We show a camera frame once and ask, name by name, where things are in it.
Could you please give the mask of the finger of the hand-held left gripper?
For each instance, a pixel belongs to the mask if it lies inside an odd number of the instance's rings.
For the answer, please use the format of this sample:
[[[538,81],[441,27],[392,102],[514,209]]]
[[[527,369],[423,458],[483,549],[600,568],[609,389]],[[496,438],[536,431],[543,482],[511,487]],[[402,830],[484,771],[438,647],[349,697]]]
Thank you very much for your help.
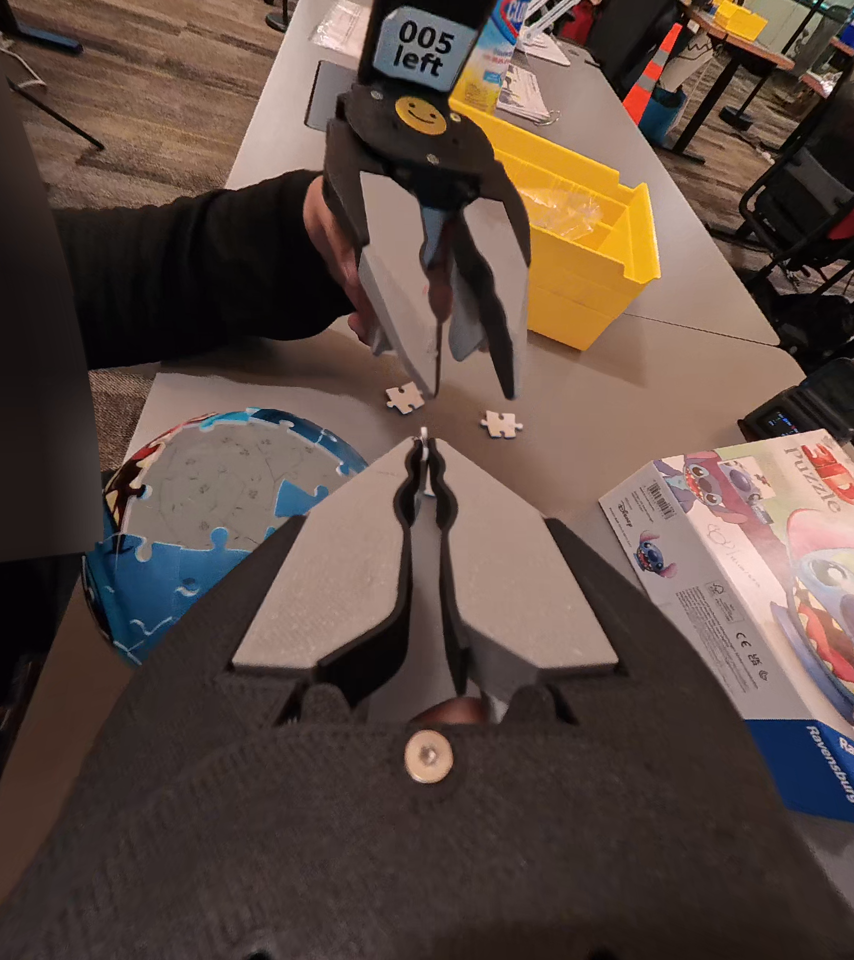
[[[426,399],[440,378],[441,323],[430,302],[421,255],[425,234],[418,199],[384,174],[361,172],[368,239],[358,276],[386,342]]]
[[[448,346],[463,362],[486,348],[501,392],[518,398],[527,343],[529,265],[505,204],[477,198],[450,230]]]

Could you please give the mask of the black office chair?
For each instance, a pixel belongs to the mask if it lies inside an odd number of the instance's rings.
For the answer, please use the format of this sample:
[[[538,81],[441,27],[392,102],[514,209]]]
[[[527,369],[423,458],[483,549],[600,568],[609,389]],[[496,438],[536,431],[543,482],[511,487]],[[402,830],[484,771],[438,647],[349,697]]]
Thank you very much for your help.
[[[771,273],[845,261],[854,270],[854,236],[832,233],[854,209],[854,91],[836,88],[806,137],[786,150],[742,197],[747,230],[769,264],[745,281],[757,299]]]

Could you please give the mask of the disinfecting wipes canister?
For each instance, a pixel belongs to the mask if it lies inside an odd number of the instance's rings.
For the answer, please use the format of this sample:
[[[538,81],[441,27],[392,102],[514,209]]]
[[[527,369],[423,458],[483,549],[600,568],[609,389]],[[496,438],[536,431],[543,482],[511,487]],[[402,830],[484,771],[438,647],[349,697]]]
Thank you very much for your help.
[[[529,1],[496,1],[450,98],[492,114],[513,60]]]

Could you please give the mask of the small yellow bin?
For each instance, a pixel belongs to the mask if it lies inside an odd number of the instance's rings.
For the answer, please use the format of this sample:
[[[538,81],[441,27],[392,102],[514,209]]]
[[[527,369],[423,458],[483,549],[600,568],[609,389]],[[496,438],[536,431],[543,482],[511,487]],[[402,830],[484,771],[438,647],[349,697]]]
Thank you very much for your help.
[[[719,1],[714,7],[712,17],[718,28],[744,42],[757,42],[768,24],[767,18],[738,2]]]

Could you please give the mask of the clear plastic bag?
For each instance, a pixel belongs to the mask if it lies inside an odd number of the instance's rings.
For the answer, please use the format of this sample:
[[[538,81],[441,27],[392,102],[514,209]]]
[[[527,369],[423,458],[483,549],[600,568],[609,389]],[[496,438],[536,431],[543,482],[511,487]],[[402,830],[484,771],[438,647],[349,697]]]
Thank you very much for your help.
[[[356,1],[335,1],[313,29],[311,41],[323,49],[359,61],[370,16],[370,6]]]
[[[589,191],[537,187],[519,192],[532,230],[582,242],[603,225],[603,209]]]

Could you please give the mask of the blue puzzle ball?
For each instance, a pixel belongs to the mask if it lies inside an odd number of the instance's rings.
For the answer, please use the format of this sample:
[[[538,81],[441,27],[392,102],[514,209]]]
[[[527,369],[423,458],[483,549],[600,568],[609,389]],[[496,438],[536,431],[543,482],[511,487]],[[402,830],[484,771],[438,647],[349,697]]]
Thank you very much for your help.
[[[102,537],[82,561],[88,607],[131,666],[291,518],[368,462],[313,421],[247,407],[182,422],[105,482]]]

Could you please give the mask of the grey table hatch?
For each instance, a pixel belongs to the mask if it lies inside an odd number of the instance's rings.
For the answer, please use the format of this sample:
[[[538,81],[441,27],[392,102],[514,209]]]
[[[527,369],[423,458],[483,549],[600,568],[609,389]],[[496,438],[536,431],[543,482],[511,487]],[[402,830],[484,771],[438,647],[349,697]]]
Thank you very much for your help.
[[[304,125],[324,133],[336,115],[337,102],[352,87],[356,70],[327,59],[318,61],[304,116]]]

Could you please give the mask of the white and blue puzzle box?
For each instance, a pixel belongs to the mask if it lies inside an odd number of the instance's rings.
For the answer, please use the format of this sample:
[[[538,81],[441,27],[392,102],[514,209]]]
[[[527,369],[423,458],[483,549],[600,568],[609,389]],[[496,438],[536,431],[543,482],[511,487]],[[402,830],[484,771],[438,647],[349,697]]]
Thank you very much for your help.
[[[854,461],[825,430],[655,460],[599,500],[785,805],[854,823]]]

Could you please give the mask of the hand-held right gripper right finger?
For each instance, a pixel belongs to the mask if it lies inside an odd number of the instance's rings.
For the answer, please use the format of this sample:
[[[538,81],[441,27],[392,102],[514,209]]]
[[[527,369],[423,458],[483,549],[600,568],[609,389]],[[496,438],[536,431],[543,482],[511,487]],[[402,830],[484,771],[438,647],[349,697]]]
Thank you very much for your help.
[[[431,440],[444,650],[457,694],[502,702],[619,660],[541,512],[445,440]]]

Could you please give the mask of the yellow plastic bin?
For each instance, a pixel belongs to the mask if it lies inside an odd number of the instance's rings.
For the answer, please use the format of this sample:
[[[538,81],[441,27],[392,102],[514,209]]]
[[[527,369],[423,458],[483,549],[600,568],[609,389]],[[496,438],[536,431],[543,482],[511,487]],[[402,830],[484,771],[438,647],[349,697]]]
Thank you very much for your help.
[[[613,168],[493,114],[451,107],[483,129],[518,192],[588,191],[600,204],[602,226],[581,242],[530,229],[528,327],[585,351],[661,276],[648,186],[625,186]]]

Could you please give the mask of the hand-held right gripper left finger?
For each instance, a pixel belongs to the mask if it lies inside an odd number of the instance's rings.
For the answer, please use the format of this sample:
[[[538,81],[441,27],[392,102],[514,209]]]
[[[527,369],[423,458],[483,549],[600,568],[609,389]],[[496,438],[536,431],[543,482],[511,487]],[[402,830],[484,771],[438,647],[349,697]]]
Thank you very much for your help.
[[[277,534],[282,559],[231,659],[238,672],[335,687],[356,707],[407,655],[419,437]]]

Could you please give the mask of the person's left hand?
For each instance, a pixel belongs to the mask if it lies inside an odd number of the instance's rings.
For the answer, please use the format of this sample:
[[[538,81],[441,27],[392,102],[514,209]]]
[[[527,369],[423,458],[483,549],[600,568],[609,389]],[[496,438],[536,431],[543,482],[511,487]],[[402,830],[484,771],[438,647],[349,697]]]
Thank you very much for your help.
[[[360,283],[353,246],[327,205],[324,179],[320,174],[313,178],[306,191],[302,218],[314,249],[352,305],[352,312],[346,317],[349,329],[361,343],[371,347],[379,325],[373,306]]]

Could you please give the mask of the white desk lamp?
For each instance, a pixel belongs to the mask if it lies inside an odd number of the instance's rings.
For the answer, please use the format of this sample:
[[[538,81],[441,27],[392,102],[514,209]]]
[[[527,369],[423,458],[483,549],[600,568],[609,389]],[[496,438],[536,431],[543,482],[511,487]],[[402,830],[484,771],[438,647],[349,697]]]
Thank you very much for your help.
[[[521,39],[527,42],[533,36],[549,31],[580,3],[581,1],[531,1],[524,20]]]

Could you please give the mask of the black electronic device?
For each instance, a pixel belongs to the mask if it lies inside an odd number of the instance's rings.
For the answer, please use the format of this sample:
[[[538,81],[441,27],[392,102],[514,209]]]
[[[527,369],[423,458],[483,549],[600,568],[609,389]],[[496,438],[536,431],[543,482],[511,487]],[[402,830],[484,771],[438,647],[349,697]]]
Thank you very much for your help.
[[[837,358],[782,390],[738,420],[749,441],[825,430],[836,441],[854,439],[854,359]]]

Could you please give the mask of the leaflet in plastic sleeve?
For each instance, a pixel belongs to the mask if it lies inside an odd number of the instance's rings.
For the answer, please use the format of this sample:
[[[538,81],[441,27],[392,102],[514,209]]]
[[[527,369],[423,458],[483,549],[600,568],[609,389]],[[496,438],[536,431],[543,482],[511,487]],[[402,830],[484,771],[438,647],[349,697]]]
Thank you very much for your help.
[[[515,64],[510,64],[506,69],[496,109],[537,126],[553,124],[560,117],[557,110],[550,110],[546,106],[537,76]]]

